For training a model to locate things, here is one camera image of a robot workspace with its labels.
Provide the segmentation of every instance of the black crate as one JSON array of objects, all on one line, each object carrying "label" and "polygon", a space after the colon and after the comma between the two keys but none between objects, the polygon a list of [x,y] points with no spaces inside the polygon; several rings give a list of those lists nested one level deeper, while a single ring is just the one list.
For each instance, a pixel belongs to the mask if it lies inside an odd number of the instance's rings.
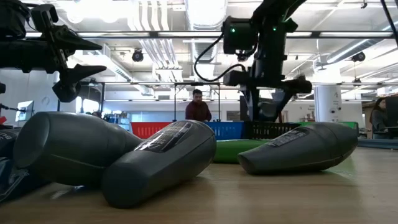
[{"label": "black crate", "polygon": [[274,139],[299,126],[295,123],[245,121],[243,139]]}]

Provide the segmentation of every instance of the white wall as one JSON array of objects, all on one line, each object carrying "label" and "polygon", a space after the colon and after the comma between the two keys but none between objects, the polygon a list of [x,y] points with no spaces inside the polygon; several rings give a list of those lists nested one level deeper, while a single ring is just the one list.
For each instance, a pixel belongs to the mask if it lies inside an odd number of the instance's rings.
[{"label": "white wall", "polygon": [[[6,93],[0,95],[0,103],[16,108],[18,102],[34,100],[34,112],[56,111],[58,98],[52,91],[56,74],[43,71],[22,73],[20,70],[0,70],[0,82],[6,84]],[[75,111],[75,104],[61,103],[61,111]],[[15,122],[15,111],[2,110],[1,116],[7,118],[6,124],[19,125]]]},{"label": "white wall", "polygon": [[[177,111],[185,111],[189,102],[177,102]],[[210,111],[218,111],[218,102],[206,102]],[[104,104],[107,110],[121,111],[174,111],[173,101],[106,101]],[[285,109],[289,114],[289,122],[300,121],[306,114],[314,110],[313,102],[291,102]],[[227,111],[239,111],[239,102],[221,102],[221,120],[226,120]],[[359,127],[363,127],[362,104],[361,102],[343,102],[341,109],[343,121],[358,122]]]}]

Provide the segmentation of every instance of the ceiling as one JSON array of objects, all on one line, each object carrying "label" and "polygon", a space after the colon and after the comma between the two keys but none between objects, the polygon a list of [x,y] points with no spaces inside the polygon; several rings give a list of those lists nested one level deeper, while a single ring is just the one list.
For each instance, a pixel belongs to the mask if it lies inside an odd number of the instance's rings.
[{"label": "ceiling", "polygon": [[[80,0],[95,1],[92,8],[84,10],[76,10],[79,5],[74,1],[24,1],[36,3],[50,3],[54,4],[57,8],[58,15],[61,18],[60,23],[68,25],[78,32],[94,32],[94,31],[132,31],[129,26],[128,20],[134,16],[134,9],[132,2],[139,3],[139,20],[143,24],[142,15],[145,13],[145,5],[148,4],[148,21],[149,28],[156,30],[156,26],[151,23],[152,3],[156,2],[158,6],[158,20],[156,23],[160,24],[161,21],[161,5],[167,4],[167,24],[170,30],[189,30],[187,23],[187,16],[185,11],[184,0],[160,0],[160,1],[111,1],[108,0]],[[203,2],[201,8],[197,9],[202,17],[212,18],[212,7],[216,2],[223,2],[224,0],[187,0],[187,1],[201,1]],[[229,0],[226,7],[226,15],[233,17],[249,18],[253,10],[258,7],[261,1],[259,0]],[[394,21],[398,21],[398,10],[394,0],[386,1]],[[308,0],[303,4],[292,16],[293,20],[298,24],[298,30],[313,31],[313,30],[327,30],[327,31],[380,31],[380,25],[386,24],[387,19],[382,10],[379,1],[367,1],[368,6],[361,9],[363,1],[354,0]],[[75,12],[80,17],[81,22],[71,21],[72,12]],[[116,17],[116,21],[112,23],[104,22],[106,16],[112,15]],[[342,47],[352,43],[351,39],[288,39],[286,43],[285,53],[288,55],[288,60],[285,61],[283,66],[283,73],[288,78],[292,78],[298,74],[305,74],[307,79],[313,79],[314,67],[313,61],[319,60],[317,55],[328,55],[336,52]],[[147,50],[144,48],[144,59],[141,62],[132,61],[132,53],[134,49],[142,49],[143,46],[140,41],[136,39],[102,39],[96,40],[97,44],[106,44],[110,50],[110,58],[115,61],[124,71],[133,78],[135,82],[158,82],[162,81],[162,74],[154,75],[156,65],[153,63]],[[190,39],[173,39],[172,47],[174,48],[175,57],[177,58],[178,69],[177,75],[174,76],[175,82],[192,82],[197,77],[192,71],[192,48]],[[164,48],[159,46],[162,54],[167,58]],[[333,66],[340,69],[340,74],[344,82],[354,80],[355,76],[361,75],[366,78],[369,74],[382,70],[384,67],[397,63],[397,46],[394,40],[383,40],[376,45],[370,46],[363,50],[366,59],[363,62],[345,61],[336,63]],[[226,70],[230,65],[237,63],[236,56],[225,55],[222,51],[222,43],[218,44],[216,55],[211,64],[214,66],[210,76],[217,76]],[[88,63],[85,60],[78,59],[79,63]],[[252,60],[249,59],[244,62],[244,65],[251,65]],[[392,67],[385,72],[380,72],[377,75],[371,76],[363,82],[380,82],[387,78],[394,78],[398,75],[396,68]],[[125,82],[121,77],[118,77],[111,70],[97,74],[94,76],[101,82]]]}]

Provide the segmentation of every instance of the wooden table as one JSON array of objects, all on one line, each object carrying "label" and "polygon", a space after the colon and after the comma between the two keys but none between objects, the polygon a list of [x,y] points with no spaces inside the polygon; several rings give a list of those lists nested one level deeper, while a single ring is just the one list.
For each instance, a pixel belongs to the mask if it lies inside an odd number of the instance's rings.
[{"label": "wooden table", "polygon": [[52,184],[0,207],[1,224],[398,223],[398,152],[358,148],[328,172],[256,177],[212,164],[139,208]]}]

